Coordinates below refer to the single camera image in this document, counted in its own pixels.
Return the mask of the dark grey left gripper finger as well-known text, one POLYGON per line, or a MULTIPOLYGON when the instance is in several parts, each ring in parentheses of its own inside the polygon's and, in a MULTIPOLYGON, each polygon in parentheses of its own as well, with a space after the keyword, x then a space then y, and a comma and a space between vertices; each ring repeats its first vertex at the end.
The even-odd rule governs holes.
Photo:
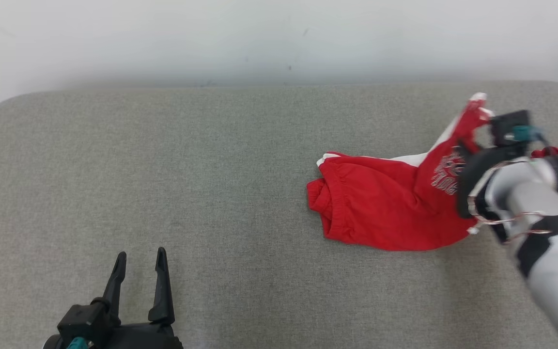
POLYGON ((155 263, 157 274, 153 307, 148 312, 148 320, 163 326, 175 322, 172 287, 169 274, 168 256, 164 247, 159 247, 155 263))
POLYGON ((111 270, 110 278, 107 281, 106 289, 102 297, 94 298, 91 304, 101 303, 107 315, 110 318, 111 324, 121 324, 119 318, 119 304, 121 294, 121 284, 125 279, 126 274, 126 252, 122 251, 117 255, 113 269, 111 270))

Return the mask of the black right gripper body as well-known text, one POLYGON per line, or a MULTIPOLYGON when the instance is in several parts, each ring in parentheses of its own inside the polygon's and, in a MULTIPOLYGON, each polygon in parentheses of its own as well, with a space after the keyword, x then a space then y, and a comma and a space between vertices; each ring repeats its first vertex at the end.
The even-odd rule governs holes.
POLYGON ((456 209, 464 219, 514 219, 509 207, 514 187, 529 181, 533 170, 528 145, 484 148, 469 155, 458 179, 456 209))

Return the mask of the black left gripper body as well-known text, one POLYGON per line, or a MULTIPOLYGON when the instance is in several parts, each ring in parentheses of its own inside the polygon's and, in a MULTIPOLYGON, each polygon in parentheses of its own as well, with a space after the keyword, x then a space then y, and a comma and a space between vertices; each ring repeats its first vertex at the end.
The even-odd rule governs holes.
POLYGON ((113 330, 103 349, 183 349, 170 323, 131 323, 113 330))

